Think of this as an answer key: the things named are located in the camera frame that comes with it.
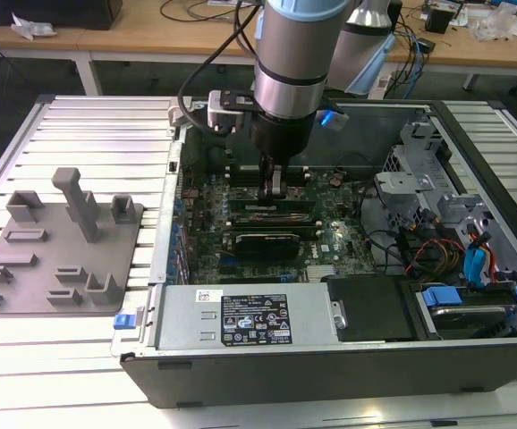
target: white sticker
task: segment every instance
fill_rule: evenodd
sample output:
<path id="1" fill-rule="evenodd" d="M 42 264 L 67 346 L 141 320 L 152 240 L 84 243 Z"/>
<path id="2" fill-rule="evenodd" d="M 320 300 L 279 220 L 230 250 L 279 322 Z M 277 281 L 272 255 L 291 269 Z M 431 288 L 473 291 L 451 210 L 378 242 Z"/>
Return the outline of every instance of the white sticker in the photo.
<path id="1" fill-rule="evenodd" d="M 221 302 L 222 296 L 223 296 L 222 289 L 210 289 L 210 290 L 197 289 L 197 295 L 195 296 L 195 302 Z"/>

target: blue drive latch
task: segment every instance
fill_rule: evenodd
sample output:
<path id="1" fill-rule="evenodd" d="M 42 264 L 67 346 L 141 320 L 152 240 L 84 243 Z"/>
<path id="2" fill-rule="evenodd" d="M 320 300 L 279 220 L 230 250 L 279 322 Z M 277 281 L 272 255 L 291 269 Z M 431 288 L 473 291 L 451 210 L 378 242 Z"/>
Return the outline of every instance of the blue drive latch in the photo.
<path id="1" fill-rule="evenodd" d="M 430 286 L 421 295 L 428 307 L 459 306 L 462 304 L 462 297 L 459 296 L 457 288 L 439 283 L 439 286 Z"/>

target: black box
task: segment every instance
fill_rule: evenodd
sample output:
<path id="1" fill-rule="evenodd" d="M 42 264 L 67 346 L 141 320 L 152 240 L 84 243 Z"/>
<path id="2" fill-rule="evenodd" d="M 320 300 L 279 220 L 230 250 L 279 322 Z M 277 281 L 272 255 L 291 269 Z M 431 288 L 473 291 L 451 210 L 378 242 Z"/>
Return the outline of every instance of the black box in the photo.
<path id="1" fill-rule="evenodd" d="M 426 21 L 426 31 L 444 34 L 449 25 L 449 21 L 453 19 L 453 15 L 454 12 L 431 9 L 428 14 L 428 20 Z"/>
<path id="2" fill-rule="evenodd" d="M 0 25 L 13 23 L 12 13 L 28 21 L 84 29 L 110 29 L 122 0 L 0 0 Z"/>

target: motherboard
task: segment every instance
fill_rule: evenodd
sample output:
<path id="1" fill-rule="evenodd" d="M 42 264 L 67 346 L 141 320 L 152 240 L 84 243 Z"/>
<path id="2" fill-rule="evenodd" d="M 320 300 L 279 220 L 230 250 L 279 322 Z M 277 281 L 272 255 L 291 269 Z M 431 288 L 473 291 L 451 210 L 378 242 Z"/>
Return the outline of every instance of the motherboard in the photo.
<path id="1" fill-rule="evenodd" d="M 287 197 L 268 203 L 257 198 L 256 174 L 211 175 L 199 186 L 188 177 L 189 283 L 320 282 L 374 273 L 353 215 L 352 184 L 335 177 L 333 170 L 299 172 L 289 178 Z"/>

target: blue cable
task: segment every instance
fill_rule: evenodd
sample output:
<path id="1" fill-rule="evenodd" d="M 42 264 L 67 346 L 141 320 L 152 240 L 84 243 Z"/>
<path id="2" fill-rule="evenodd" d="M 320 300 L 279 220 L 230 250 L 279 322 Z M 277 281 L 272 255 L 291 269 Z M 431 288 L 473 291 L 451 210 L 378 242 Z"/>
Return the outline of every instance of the blue cable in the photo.
<path id="1" fill-rule="evenodd" d="M 420 43 L 418 43 L 418 40 L 414 35 L 411 33 L 407 33 L 411 38 L 413 38 L 413 43 L 416 45 L 416 67 L 413 71 L 413 74 L 411 75 L 410 79 L 410 86 L 406 89 L 405 94 L 403 94 L 403 100 L 405 100 L 410 93 L 413 91 L 413 87 L 415 87 L 416 82 L 418 81 L 418 73 L 420 72 L 420 64 L 421 64 L 421 49 L 420 49 Z"/>

